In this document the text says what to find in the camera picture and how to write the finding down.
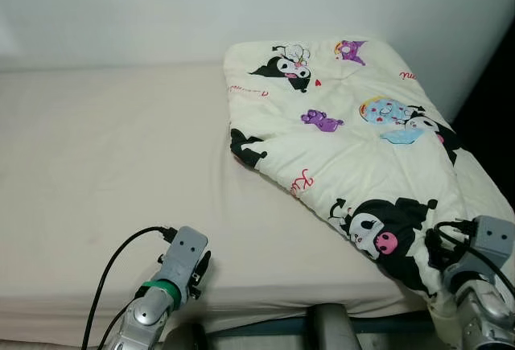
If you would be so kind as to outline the dark robot left leg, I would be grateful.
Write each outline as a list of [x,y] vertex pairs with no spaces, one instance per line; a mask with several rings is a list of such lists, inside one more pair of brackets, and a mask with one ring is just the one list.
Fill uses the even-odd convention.
[[161,350],[212,350],[206,329],[199,323],[185,323],[169,331]]

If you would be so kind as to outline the cream cartoon print quilt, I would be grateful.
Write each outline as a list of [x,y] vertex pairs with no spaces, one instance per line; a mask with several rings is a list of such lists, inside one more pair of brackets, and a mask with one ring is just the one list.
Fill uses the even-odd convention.
[[239,43],[222,64],[229,148],[391,279],[453,318],[436,224],[512,219],[503,192],[387,43],[361,36]]

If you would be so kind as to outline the beige sheeted mattress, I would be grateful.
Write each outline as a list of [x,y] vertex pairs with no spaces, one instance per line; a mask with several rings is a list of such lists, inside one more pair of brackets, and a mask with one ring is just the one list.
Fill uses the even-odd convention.
[[221,66],[0,74],[0,340],[78,347],[110,255],[91,343],[191,226],[212,257],[172,323],[209,331],[316,303],[354,317],[419,311],[419,296],[229,151]]

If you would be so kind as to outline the grey robot right leg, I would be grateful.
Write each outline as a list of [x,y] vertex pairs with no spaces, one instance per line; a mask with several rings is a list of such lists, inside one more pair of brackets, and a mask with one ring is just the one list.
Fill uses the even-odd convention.
[[319,303],[306,310],[306,350],[363,350],[342,303]]

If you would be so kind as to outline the dark teal bed frame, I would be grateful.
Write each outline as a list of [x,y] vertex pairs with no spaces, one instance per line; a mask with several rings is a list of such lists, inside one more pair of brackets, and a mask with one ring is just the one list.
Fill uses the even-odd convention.
[[[356,334],[432,334],[435,325],[427,311],[413,311],[378,318],[350,317],[349,322]],[[297,317],[270,319],[243,327],[209,331],[209,338],[242,338],[242,336],[302,336],[306,342],[314,339],[315,323],[312,318]]]

